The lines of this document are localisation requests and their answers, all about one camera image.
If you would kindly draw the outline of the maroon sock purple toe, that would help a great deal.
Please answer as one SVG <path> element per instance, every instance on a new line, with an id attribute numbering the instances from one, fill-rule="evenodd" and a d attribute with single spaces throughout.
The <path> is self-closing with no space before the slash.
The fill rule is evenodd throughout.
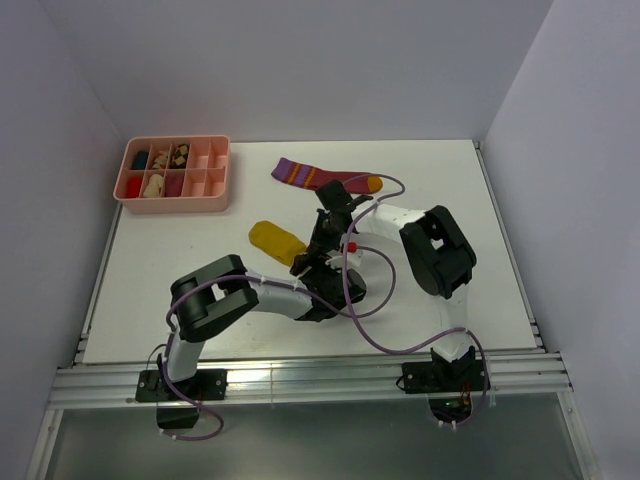
<path id="1" fill-rule="evenodd" d="M 180 197 L 182 194 L 185 176 L 167 175 L 165 178 L 165 196 L 168 198 Z"/>

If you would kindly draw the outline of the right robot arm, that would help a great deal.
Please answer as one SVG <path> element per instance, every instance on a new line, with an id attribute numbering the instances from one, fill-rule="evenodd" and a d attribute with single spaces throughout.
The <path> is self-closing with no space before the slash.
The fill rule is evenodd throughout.
<path id="1" fill-rule="evenodd" d="M 437 324 L 445 334 L 432 344 L 435 383 L 452 390 L 468 374 L 465 362 L 477 348 L 468 332 L 468 284 L 477 264 L 476 254 L 450 211 L 437 205 L 428 211 L 383 203 L 370 195 L 352 196 L 333 180 L 316 191 L 322 208 L 306 251 L 298 255 L 291 272 L 299 274 L 340 253 L 351 235 L 371 234 L 402 245 L 418 286 L 438 299 Z"/>

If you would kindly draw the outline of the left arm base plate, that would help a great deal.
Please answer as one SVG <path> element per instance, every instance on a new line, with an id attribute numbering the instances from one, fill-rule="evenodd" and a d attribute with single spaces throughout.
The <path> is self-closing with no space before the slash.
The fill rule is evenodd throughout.
<path id="1" fill-rule="evenodd" d="M 225 398 L 227 371 L 225 369 L 198 369 L 195 376 L 174 383 L 184 396 L 198 401 L 220 401 Z M 157 369 L 143 370 L 138 378 L 135 401 L 157 403 L 178 401 L 179 397 L 164 383 Z"/>

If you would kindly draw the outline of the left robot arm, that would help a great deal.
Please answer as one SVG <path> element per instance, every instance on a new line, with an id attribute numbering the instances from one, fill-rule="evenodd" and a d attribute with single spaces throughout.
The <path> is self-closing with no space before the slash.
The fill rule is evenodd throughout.
<path id="1" fill-rule="evenodd" d="M 170 339 L 159 388 L 183 399 L 195 386 L 206 341 L 249 312 L 277 314 L 295 321 L 321 322 L 346 308 L 346 295 L 361 301 L 367 292 L 355 270 L 312 267 L 292 281 L 264 277 L 237 254 L 223 256 L 176 280 L 170 287 Z"/>

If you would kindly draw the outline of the yellow patterned sock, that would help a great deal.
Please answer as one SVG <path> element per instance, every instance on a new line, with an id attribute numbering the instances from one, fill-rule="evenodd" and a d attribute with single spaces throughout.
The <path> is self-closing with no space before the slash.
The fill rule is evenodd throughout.
<path id="1" fill-rule="evenodd" d="M 248 238 L 253 246 L 289 268 L 307 248 L 294 234 L 267 220 L 257 222 L 249 231 Z"/>

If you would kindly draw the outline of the brown yellow argyle sock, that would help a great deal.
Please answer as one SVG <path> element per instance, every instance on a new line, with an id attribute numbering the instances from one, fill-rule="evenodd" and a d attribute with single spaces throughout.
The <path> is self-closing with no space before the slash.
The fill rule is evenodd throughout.
<path id="1" fill-rule="evenodd" d="M 169 161 L 170 169 L 185 169 L 188 163 L 190 146 L 188 144 L 179 144 L 173 151 Z"/>

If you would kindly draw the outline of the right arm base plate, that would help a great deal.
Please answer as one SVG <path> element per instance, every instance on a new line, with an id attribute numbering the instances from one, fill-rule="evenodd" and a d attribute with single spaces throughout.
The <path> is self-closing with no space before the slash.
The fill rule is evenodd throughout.
<path id="1" fill-rule="evenodd" d="M 407 394 L 482 392 L 486 380 L 480 360 L 462 368 L 447 362 L 415 361 L 401 365 L 397 386 Z"/>

